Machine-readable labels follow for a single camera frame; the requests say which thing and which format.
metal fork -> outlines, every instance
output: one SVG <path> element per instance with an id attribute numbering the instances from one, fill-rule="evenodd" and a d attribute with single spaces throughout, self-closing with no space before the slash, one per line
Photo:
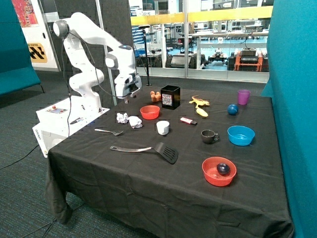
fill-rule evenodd
<path id="1" fill-rule="evenodd" d="M 95 129 L 95 131 L 103 131 L 103 132 L 110 132 L 114 135 L 120 135 L 123 131 L 121 132 L 113 132 L 113 131 L 109 131 L 109 130 L 101 130 L 101 129 Z"/>

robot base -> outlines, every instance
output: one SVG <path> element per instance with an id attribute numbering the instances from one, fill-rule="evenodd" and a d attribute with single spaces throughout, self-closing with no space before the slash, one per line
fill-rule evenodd
<path id="1" fill-rule="evenodd" d="M 71 108 L 67 98 L 36 111 L 40 123 L 32 129 L 45 158 L 51 148 L 110 110 L 102 108 L 99 113 L 87 113 L 82 105 L 82 97 L 71 96 Z"/>

pink marker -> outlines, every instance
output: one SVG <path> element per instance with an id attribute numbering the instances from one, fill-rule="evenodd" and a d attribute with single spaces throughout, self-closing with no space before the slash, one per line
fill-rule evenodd
<path id="1" fill-rule="evenodd" d="M 191 124 L 191 125 L 197 125 L 197 122 L 194 121 L 194 120 L 190 120 L 190 119 L 187 119 L 187 118 L 181 118 L 180 120 L 185 122 L 185 123 Z"/>

yellow beam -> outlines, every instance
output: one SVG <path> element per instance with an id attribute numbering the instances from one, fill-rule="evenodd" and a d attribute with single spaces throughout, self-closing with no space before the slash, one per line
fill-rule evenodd
<path id="1" fill-rule="evenodd" d="M 199 11 L 189 12 L 188 21 L 218 21 L 218 20 L 235 20 L 251 18 L 270 18 L 272 16 L 273 6 L 261 7 L 243 7 L 237 9 Z M 184 13 L 162 14 L 152 16 L 133 16 L 131 25 L 154 25 L 184 22 Z"/>
<path id="2" fill-rule="evenodd" d="M 133 16 L 131 17 L 131 25 L 154 25 L 154 24 L 169 24 L 176 22 L 184 22 L 183 13 L 175 14 L 162 14 L 162 15 L 153 15 L 153 16 Z"/>
<path id="3" fill-rule="evenodd" d="M 270 18 L 273 6 L 243 7 L 237 9 L 189 12 L 188 21 L 218 21 L 251 18 Z"/>

spatula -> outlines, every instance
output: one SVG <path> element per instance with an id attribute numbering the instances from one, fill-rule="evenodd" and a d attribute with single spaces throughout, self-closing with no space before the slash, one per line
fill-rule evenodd
<path id="1" fill-rule="evenodd" d="M 122 148 L 117 146 L 111 146 L 110 149 L 117 150 L 117 151 L 124 151 L 124 152 L 142 152 L 142 151 L 154 149 L 172 165 L 175 164 L 178 158 L 178 151 L 174 148 L 171 148 L 170 146 L 165 145 L 162 142 L 159 142 L 154 147 L 148 147 L 148 148 L 142 148 L 142 149 L 127 149 L 127 148 Z"/>

